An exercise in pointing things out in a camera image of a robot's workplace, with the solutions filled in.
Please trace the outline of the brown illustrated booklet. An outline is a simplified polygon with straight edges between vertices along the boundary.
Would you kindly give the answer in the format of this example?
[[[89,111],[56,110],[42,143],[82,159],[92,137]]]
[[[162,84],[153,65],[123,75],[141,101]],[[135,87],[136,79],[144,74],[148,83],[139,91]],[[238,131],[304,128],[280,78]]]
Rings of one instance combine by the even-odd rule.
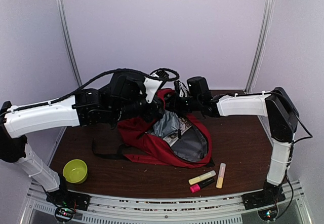
[[[179,118],[179,129],[175,132],[165,136],[163,140],[172,147],[184,134],[192,128],[193,124],[190,120],[184,117]]]

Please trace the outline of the grey fabric pencil pouch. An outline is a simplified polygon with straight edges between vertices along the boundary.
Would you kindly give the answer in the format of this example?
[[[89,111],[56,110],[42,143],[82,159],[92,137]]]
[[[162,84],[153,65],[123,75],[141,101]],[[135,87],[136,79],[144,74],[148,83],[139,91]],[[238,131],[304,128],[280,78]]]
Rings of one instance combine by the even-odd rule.
[[[172,111],[165,111],[163,117],[153,125],[153,132],[160,138],[165,138],[172,134],[179,134],[179,117]]]

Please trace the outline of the red student backpack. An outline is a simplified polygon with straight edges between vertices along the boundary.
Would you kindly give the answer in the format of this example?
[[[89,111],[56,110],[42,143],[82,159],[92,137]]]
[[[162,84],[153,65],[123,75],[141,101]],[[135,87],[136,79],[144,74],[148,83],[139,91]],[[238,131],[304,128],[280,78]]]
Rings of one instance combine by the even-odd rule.
[[[164,102],[166,111],[167,98],[176,96],[176,92],[173,89],[161,89],[157,96]],[[95,143],[92,143],[92,152],[97,157],[109,160],[183,168],[213,167],[212,140],[208,129],[192,114],[182,117],[190,120],[193,126],[172,147],[153,132],[153,125],[159,120],[147,123],[136,117],[118,123],[123,143],[115,154],[98,153]]]

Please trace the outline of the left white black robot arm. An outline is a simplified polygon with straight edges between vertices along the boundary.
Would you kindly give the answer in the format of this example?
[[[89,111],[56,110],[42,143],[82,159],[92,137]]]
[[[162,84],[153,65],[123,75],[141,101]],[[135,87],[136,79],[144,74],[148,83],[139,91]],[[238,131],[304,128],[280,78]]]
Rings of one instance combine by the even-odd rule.
[[[116,69],[111,76],[110,83],[100,89],[85,84],[54,100],[25,106],[6,101],[2,105],[1,160],[20,165],[62,206],[69,205],[73,195],[65,179],[45,166],[32,150],[28,133],[98,123],[116,127],[121,120],[142,117],[150,122],[162,114],[163,105],[156,94],[169,78],[164,69],[150,74]]]

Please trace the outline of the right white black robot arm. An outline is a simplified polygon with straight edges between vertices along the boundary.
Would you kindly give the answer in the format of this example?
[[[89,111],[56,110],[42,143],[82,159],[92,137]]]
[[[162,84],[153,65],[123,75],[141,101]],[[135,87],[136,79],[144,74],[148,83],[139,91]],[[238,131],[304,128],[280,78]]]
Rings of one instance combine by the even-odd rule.
[[[282,87],[251,94],[211,94],[204,77],[192,77],[181,92],[180,82],[175,82],[175,93],[166,99],[167,108],[180,114],[199,111],[203,116],[219,118],[228,116],[263,116],[268,118],[272,141],[270,167],[260,201],[271,204],[278,196],[293,158],[293,148],[298,142],[295,134],[302,121],[299,112]]]

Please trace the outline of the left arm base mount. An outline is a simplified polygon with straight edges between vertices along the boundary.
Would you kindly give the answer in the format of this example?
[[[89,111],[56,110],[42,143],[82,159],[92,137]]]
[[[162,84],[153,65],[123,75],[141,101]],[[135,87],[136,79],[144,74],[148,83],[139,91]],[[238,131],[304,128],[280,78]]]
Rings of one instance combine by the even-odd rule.
[[[76,192],[47,192],[46,201],[55,206],[54,217],[58,223],[67,223],[77,214],[78,210],[87,211],[91,196]]]

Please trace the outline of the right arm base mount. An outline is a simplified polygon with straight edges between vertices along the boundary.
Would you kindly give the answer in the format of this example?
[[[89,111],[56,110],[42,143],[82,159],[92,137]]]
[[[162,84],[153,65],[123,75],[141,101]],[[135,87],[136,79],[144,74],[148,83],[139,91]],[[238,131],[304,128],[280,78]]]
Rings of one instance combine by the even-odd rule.
[[[263,221],[275,221],[279,216],[278,202],[286,199],[282,184],[264,182],[263,189],[242,195],[245,210],[257,209]]]

